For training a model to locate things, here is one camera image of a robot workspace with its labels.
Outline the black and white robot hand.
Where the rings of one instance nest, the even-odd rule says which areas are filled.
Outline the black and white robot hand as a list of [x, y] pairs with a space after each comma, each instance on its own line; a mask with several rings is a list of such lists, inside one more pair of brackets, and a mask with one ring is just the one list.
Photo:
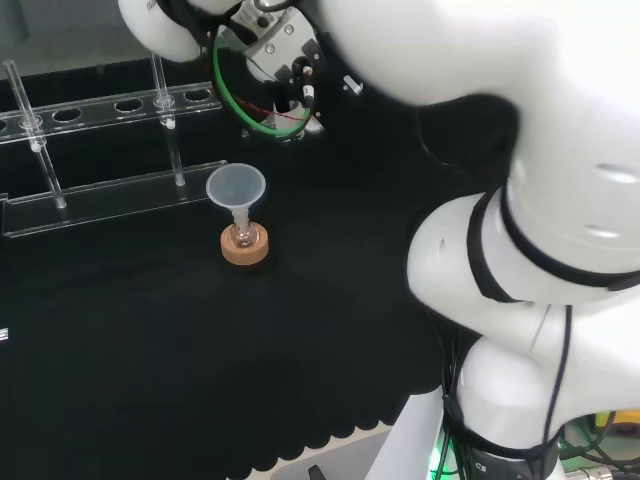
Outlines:
[[363, 95], [365, 83], [341, 59], [335, 39], [322, 33], [278, 71], [273, 88], [269, 120], [275, 139], [289, 142], [321, 133], [321, 104], [331, 95], [355, 100]]

